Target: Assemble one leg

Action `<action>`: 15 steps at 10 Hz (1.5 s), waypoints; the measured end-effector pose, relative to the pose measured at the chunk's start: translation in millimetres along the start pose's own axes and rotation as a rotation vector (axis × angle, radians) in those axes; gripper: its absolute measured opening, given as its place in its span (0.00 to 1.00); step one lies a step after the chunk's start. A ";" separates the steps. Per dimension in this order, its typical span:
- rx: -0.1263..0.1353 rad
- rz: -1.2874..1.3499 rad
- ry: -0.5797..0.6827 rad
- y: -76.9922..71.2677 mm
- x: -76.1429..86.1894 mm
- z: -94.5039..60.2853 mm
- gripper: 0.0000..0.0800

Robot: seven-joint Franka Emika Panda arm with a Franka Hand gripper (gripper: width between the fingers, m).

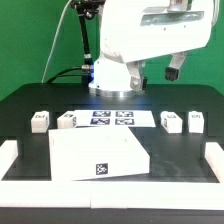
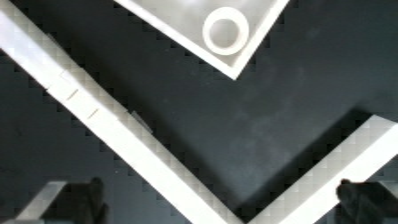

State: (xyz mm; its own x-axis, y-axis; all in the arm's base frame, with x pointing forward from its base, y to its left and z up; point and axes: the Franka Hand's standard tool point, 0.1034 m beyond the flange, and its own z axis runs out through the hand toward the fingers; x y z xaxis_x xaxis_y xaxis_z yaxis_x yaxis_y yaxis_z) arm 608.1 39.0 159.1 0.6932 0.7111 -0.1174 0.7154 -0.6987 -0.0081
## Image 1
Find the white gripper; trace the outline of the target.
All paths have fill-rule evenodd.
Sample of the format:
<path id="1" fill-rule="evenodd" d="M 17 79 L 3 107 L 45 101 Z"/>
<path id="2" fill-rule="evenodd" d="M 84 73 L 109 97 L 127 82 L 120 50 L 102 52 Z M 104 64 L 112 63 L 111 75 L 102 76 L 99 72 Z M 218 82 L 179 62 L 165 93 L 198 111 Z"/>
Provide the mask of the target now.
<path id="1" fill-rule="evenodd" d="M 173 54 L 165 79 L 176 81 L 192 49 L 206 46 L 211 34 L 213 0 L 192 0 L 187 11 L 172 11 L 170 0 L 106 0 L 101 23 L 104 56 L 127 63 L 130 87 L 144 86 L 145 61 Z"/>

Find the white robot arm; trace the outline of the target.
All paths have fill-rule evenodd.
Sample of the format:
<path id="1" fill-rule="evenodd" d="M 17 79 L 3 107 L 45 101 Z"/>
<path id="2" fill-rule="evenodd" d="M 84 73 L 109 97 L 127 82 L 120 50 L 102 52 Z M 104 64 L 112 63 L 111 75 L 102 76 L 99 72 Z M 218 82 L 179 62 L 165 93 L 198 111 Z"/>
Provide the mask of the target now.
<path id="1" fill-rule="evenodd" d="M 145 89 L 145 61 L 172 57 L 165 78 L 179 78 L 187 52 L 203 48 L 220 0 L 106 0 L 100 13 L 100 55 L 89 92 L 129 97 Z"/>

